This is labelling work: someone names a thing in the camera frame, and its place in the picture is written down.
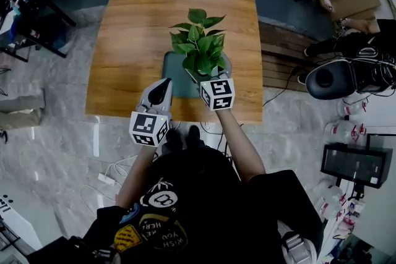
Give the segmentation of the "person's left forearm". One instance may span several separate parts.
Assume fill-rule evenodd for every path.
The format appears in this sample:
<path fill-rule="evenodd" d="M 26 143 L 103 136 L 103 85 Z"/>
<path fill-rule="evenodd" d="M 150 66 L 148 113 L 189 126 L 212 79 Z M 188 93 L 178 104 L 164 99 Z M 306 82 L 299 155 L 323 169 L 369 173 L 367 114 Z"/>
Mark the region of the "person's left forearm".
<path fill-rule="evenodd" d="M 141 148 L 117 194 L 116 206 L 130 209 L 134 203 L 139 201 L 156 151 L 155 147 L 143 146 Z"/>

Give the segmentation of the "potted green plant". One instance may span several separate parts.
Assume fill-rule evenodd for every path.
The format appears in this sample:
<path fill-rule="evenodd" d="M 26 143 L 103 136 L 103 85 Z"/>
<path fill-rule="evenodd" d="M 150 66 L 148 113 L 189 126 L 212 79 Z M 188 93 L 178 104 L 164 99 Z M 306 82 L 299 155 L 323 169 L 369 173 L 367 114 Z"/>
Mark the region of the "potted green plant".
<path fill-rule="evenodd" d="M 188 22 L 172 26 L 170 33 L 173 51 L 184 55 L 183 68 L 199 75 L 211 75 L 214 69 L 225 70 L 222 56 L 225 34 L 213 27 L 224 17 L 209 17 L 203 9 L 189 9 Z"/>

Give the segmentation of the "wooden slatted pallet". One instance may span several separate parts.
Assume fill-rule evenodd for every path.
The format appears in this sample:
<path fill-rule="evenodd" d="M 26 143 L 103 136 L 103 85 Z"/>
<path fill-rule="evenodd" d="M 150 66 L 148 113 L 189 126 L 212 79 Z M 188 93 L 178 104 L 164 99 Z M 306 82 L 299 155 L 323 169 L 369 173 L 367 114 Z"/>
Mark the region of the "wooden slatted pallet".
<path fill-rule="evenodd" d="M 297 76 L 337 57 L 335 53 L 307 57 L 304 49 L 316 42 L 304 33 L 259 22 L 263 86 L 305 92 Z"/>

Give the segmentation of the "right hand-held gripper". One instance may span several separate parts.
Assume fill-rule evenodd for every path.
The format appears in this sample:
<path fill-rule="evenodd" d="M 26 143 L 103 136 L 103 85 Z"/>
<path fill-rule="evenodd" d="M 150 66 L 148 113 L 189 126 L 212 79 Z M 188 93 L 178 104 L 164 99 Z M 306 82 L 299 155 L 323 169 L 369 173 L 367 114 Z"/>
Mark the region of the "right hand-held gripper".
<path fill-rule="evenodd" d="M 231 109 L 235 100 L 235 86 L 232 75 L 232 64 L 228 56 L 222 52 L 225 66 L 214 76 L 196 77 L 194 71 L 185 69 L 192 82 L 199 86 L 199 94 L 211 111 Z"/>

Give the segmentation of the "person's black shoe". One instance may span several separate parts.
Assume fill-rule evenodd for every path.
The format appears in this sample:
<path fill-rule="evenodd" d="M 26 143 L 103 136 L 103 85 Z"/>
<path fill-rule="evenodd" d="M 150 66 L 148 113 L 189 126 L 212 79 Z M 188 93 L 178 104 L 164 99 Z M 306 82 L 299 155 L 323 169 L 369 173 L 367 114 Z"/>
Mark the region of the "person's black shoe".
<path fill-rule="evenodd" d="M 200 130 L 197 126 L 191 125 L 186 137 L 186 145 L 188 148 L 200 147 L 202 145 L 200 139 Z"/>
<path fill-rule="evenodd" d="M 181 136 L 175 129 L 170 129 L 166 135 L 165 145 L 169 150 L 180 150 L 183 149 L 183 143 Z"/>

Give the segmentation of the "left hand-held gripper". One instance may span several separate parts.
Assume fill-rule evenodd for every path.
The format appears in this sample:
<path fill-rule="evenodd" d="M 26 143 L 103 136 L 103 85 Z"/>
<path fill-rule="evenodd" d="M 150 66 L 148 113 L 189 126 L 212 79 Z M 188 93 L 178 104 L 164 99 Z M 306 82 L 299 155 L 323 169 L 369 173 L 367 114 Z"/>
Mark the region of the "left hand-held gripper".
<path fill-rule="evenodd" d="M 164 78 L 142 93 L 142 100 L 131 113 L 129 134 L 135 144 L 158 147 L 170 129 L 173 81 Z"/>

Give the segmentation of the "black round helmet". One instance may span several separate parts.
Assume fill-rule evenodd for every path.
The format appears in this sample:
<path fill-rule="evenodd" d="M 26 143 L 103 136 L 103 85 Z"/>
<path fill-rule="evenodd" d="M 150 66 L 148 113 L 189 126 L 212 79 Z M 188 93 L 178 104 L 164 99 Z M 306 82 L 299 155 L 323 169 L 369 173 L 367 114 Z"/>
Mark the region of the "black round helmet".
<path fill-rule="evenodd" d="M 306 77 L 308 93 L 318 100 L 336 100 L 355 92 L 355 81 L 351 64 L 338 59 L 312 70 Z"/>

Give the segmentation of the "grey-green tray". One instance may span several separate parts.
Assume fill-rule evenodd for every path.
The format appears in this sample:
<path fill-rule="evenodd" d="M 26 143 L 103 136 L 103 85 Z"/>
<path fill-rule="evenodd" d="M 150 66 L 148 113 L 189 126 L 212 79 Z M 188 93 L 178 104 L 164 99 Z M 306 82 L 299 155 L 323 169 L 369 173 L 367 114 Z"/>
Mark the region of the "grey-green tray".
<path fill-rule="evenodd" d="M 198 85 L 183 67 L 185 55 L 172 51 L 166 52 L 163 59 L 161 78 L 173 81 L 173 96 L 180 98 L 199 98 Z"/>

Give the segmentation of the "clear water jug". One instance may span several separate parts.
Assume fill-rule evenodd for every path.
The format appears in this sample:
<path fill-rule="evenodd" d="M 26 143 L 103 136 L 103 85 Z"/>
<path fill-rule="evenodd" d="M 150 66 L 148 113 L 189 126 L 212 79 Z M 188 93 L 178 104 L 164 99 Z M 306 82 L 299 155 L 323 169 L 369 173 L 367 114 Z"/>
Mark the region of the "clear water jug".
<path fill-rule="evenodd" d="M 366 135 L 366 127 L 356 121 L 337 120 L 324 127 L 324 136 L 330 143 L 356 143 Z"/>
<path fill-rule="evenodd" d="M 342 201 L 344 193 L 343 190 L 336 186 L 326 183 L 319 184 L 315 189 L 314 193 L 323 198 L 326 202 L 339 202 Z"/>
<path fill-rule="evenodd" d="M 351 103 L 347 103 L 343 99 L 337 102 L 337 114 L 340 117 L 353 116 L 361 112 L 366 112 L 368 98 L 363 98 Z"/>
<path fill-rule="evenodd" d="M 314 208 L 316 209 L 321 220 L 337 219 L 343 213 L 343 207 L 339 202 L 331 203 L 326 202 L 323 199 L 318 200 L 315 203 Z"/>

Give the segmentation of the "white cabinet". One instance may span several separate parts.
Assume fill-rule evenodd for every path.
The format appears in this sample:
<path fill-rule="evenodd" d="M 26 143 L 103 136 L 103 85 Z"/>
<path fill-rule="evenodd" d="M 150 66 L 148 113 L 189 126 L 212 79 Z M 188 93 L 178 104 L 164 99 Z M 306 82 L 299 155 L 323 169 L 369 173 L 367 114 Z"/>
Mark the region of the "white cabinet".
<path fill-rule="evenodd" d="M 42 243 L 30 221 L 28 203 L 24 194 L 7 191 L 0 192 L 0 216 L 4 222 L 33 250 L 42 248 Z"/>

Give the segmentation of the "white power adapter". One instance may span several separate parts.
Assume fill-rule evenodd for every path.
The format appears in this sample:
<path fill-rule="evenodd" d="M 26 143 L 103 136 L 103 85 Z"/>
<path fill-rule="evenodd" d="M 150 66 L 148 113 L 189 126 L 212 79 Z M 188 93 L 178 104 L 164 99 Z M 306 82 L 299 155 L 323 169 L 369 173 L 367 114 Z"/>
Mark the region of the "white power adapter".
<path fill-rule="evenodd" d="M 111 177 L 109 177 L 109 176 L 107 176 L 106 174 L 103 174 L 103 173 L 99 173 L 98 174 L 98 180 L 103 182 L 103 183 L 105 183 L 105 184 L 108 184 L 110 186 L 114 186 L 115 183 L 116 183 L 116 181 L 114 179 L 112 179 Z"/>

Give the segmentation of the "black glass cabinet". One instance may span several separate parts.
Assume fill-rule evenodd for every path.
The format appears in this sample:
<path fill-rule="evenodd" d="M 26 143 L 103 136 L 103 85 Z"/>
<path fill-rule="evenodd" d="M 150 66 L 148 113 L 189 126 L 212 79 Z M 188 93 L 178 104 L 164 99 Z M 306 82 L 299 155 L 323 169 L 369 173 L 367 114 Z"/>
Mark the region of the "black glass cabinet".
<path fill-rule="evenodd" d="M 393 150 L 353 147 L 343 143 L 324 146 L 321 172 L 375 189 L 387 180 Z"/>

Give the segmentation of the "wooden table with white legs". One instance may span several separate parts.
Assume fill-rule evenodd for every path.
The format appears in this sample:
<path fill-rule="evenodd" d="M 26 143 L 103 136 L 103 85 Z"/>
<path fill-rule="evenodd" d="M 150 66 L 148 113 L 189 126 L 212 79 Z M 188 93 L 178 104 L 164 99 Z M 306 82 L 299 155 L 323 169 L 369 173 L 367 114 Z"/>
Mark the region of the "wooden table with white legs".
<path fill-rule="evenodd" d="M 161 77 L 172 49 L 170 28 L 189 9 L 221 17 L 225 54 L 232 64 L 238 122 L 263 119 L 262 53 L 255 0 L 109 0 L 90 68 L 85 112 L 129 117 L 142 91 Z"/>

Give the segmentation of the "person's right forearm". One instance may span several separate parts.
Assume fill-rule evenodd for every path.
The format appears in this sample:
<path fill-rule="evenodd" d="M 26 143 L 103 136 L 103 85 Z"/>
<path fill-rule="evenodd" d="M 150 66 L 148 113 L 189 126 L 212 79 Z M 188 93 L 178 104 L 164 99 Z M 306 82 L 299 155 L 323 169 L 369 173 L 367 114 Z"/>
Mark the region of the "person's right forearm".
<path fill-rule="evenodd" d="M 229 109 L 216 111 L 222 125 L 236 171 L 243 182 L 254 176 L 265 174 L 264 164 L 257 150 L 250 142 Z"/>

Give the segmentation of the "person's black printed shirt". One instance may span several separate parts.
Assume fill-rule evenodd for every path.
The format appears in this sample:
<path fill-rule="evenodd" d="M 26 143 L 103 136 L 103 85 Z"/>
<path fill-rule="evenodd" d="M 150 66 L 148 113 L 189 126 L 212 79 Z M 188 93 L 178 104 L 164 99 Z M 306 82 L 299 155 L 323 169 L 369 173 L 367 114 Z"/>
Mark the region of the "person's black printed shirt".
<path fill-rule="evenodd" d="M 158 158 L 128 209 L 97 211 L 82 238 L 60 238 L 29 264 L 286 264 L 297 234 L 316 251 L 323 224 L 296 174 L 242 182 L 209 147 Z"/>

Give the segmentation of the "black desk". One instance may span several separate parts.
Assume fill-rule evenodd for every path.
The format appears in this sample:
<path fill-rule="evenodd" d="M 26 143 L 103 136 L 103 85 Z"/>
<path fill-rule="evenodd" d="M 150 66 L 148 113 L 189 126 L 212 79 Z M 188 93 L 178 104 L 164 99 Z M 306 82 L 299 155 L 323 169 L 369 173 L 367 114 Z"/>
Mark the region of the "black desk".
<path fill-rule="evenodd" d="M 17 52 L 34 46 L 66 58 L 56 44 L 65 41 L 75 26 L 76 22 L 52 0 L 5 0 L 0 6 L 0 54 L 28 62 L 28 57 Z"/>

